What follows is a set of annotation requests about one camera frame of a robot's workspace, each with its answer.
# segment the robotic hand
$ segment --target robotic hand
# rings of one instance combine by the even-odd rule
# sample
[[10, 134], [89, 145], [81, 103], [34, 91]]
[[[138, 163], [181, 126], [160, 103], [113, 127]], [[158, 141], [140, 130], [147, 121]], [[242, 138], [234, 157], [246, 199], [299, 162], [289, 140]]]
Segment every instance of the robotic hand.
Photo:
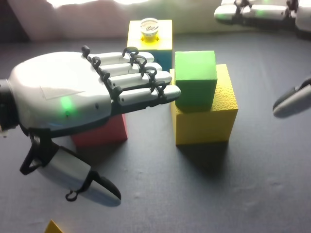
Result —
[[223, 24], [241, 24], [247, 26], [279, 25], [294, 22], [296, 28], [311, 32], [310, 0], [288, 0], [286, 6], [252, 4], [256, 0], [223, 0], [214, 14]]
[[68, 201], [79, 193], [98, 203], [121, 200], [108, 179], [101, 177], [74, 152], [52, 138], [104, 125], [111, 116], [176, 100], [181, 92], [168, 85], [172, 77], [153, 63], [150, 53], [90, 54], [56, 52], [16, 66], [0, 80], [0, 132], [20, 125], [32, 146], [20, 171], [35, 170], [68, 188]]
[[281, 96], [273, 106], [278, 118], [289, 117], [311, 108], [311, 75], [299, 86]]

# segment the yellow corner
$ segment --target yellow corner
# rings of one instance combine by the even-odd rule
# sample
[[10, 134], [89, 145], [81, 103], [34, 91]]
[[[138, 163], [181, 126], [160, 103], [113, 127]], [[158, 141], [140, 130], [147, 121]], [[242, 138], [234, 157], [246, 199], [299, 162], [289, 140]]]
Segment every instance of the yellow corner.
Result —
[[44, 233], [63, 233], [58, 226], [51, 220]]
[[172, 20], [159, 20], [158, 40], [152, 42], [143, 39], [140, 31], [140, 21], [130, 21], [127, 46], [139, 50], [172, 50], [173, 23]]
[[[228, 141], [238, 104], [226, 65], [217, 65], [217, 86], [210, 111], [184, 113], [171, 103], [176, 145]], [[171, 70], [174, 84], [174, 69]]]

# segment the small round container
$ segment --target small round container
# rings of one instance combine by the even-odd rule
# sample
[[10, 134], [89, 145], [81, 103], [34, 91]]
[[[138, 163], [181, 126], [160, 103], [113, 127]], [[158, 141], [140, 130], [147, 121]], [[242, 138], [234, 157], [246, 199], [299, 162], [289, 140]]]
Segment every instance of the small round container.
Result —
[[159, 31], [159, 22], [155, 18], [145, 18], [140, 23], [140, 30], [145, 39], [156, 39]]

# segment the gray tablecloth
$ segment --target gray tablecloth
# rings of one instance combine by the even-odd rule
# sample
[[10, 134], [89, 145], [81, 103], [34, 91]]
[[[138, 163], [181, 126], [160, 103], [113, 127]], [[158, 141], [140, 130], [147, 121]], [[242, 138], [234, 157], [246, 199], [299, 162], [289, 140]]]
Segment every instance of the gray tablecloth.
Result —
[[[0, 45], [0, 74], [55, 51], [121, 51], [126, 40]], [[79, 197], [19, 167], [30, 140], [20, 128], [0, 139], [0, 232], [40, 233], [53, 219], [65, 233], [309, 233], [311, 155], [307, 111], [286, 120], [274, 101], [310, 72], [311, 42], [294, 35], [178, 36], [174, 50], [215, 50], [227, 64], [239, 112], [229, 144], [177, 148], [169, 105], [126, 115], [129, 139], [81, 151], [122, 192], [118, 207]], [[70, 138], [56, 142], [73, 148]]]

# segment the white wall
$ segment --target white wall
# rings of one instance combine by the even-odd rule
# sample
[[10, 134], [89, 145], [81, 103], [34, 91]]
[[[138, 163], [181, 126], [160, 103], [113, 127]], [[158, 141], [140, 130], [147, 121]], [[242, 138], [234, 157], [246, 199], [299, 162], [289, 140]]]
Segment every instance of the white wall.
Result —
[[146, 17], [172, 19], [174, 33], [247, 29], [221, 25], [214, 20], [214, 11], [221, 0], [149, 0], [131, 5], [113, 0], [98, 0], [58, 8], [54, 8], [46, 0], [8, 1], [33, 41], [126, 37], [129, 21]]

